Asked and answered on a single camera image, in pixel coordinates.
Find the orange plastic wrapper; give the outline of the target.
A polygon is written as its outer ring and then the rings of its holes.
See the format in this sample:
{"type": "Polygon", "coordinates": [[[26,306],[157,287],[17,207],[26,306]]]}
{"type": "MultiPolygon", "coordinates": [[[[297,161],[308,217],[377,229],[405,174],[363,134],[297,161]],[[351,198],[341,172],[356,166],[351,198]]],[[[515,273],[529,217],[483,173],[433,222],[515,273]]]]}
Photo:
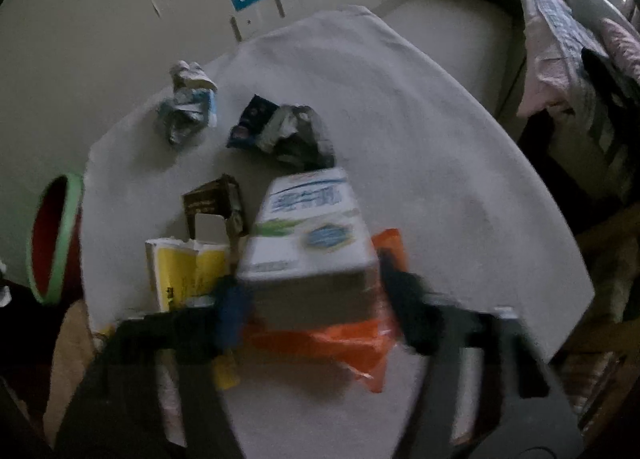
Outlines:
{"type": "Polygon", "coordinates": [[[360,269],[247,283],[253,300],[243,338],[263,351],[332,361],[369,391],[383,391],[387,357],[399,329],[373,254],[360,269]]]}

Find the white blue milk carton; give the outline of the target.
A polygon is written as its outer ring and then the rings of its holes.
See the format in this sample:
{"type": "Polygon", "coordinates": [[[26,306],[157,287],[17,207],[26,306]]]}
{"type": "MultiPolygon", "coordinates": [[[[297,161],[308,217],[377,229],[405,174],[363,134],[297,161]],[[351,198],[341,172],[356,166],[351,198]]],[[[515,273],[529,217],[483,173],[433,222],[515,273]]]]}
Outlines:
{"type": "Polygon", "coordinates": [[[378,257],[346,172],[331,168],[274,180],[236,276],[270,330],[372,318],[378,257]]]}

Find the green red trash bin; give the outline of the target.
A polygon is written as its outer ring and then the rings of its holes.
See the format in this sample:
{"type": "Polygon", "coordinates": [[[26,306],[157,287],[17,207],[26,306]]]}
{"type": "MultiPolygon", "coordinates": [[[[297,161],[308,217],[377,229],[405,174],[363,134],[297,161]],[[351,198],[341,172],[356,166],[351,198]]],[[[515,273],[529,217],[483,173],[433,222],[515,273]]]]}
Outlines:
{"type": "Polygon", "coordinates": [[[84,295],[80,224],[82,177],[64,173],[43,190],[28,238],[29,287],[42,304],[72,304],[84,295]]]}

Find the yellow paper box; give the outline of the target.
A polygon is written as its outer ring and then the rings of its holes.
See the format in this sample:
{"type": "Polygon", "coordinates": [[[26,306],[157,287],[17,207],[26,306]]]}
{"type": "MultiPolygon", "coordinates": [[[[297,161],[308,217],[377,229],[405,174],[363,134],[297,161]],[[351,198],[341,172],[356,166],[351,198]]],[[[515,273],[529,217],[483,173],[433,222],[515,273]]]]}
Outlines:
{"type": "Polygon", "coordinates": [[[145,242],[145,255],[160,312],[181,309],[196,297],[212,294],[217,281],[230,271],[228,242],[149,239],[145,242]]]}

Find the crumpled grey blue wrapper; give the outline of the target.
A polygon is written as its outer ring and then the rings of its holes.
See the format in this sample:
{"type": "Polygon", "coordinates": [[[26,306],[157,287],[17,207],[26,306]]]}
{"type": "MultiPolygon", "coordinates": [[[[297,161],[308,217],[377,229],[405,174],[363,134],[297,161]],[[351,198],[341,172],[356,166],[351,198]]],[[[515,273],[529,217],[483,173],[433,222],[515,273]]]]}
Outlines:
{"type": "Polygon", "coordinates": [[[173,149],[183,149],[217,125],[216,83],[198,63],[179,60],[169,75],[172,95],[157,107],[156,126],[173,149]]]}

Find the pink plaid bedding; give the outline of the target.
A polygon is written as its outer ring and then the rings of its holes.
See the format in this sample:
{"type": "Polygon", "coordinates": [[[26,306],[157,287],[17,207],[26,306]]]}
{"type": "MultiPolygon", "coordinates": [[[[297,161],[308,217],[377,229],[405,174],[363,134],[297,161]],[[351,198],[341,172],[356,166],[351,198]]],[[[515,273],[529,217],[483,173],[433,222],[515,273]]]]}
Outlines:
{"type": "Polygon", "coordinates": [[[613,124],[587,78],[582,51],[602,56],[639,81],[639,33],[608,0],[521,0],[526,49],[524,92],[516,115],[544,109],[575,116],[578,128],[608,146],[613,124]]]}

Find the dark blue snack bag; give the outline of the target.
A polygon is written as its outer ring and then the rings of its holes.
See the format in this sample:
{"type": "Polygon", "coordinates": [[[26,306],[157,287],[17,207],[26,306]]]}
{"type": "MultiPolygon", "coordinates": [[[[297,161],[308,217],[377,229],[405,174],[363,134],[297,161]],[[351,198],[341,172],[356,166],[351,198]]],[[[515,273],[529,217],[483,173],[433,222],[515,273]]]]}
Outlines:
{"type": "Polygon", "coordinates": [[[335,166],[326,123],[304,105],[277,105],[254,95],[231,129],[228,148],[263,154],[299,172],[335,166]]]}

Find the white cloth mat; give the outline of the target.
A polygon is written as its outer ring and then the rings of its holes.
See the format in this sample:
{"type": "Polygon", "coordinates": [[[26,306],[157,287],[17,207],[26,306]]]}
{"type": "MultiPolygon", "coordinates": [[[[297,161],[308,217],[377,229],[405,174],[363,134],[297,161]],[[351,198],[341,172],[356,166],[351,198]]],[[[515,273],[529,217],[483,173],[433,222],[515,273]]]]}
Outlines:
{"type": "MultiPolygon", "coordinates": [[[[376,255],[390,250],[401,271],[469,311],[510,307],[546,363],[559,349],[592,297],[574,237],[518,146],[431,58],[366,8],[349,6],[241,44],[209,70],[218,123],[183,152],[160,137],[153,104],[90,149],[80,241],[93,329],[113,335],[127,319],[165,313],[145,242],[186,234],[185,193],[231,174],[251,233],[271,183],[307,173],[227,147],[259,95],[318,112],[376,255]]],[[[222,278],[250,295],[237,272],[222,278]]],[[[239,342],[210,366],[240,458],[397,458],[423,372],[400,330],[383,391],[373,393],[332,361],[250,345],[243,330],[253,313],[250,295],[239,342]]],[[[172,352],[160,353],[156,372],[165,434],[184,446],[172,352]]]]}

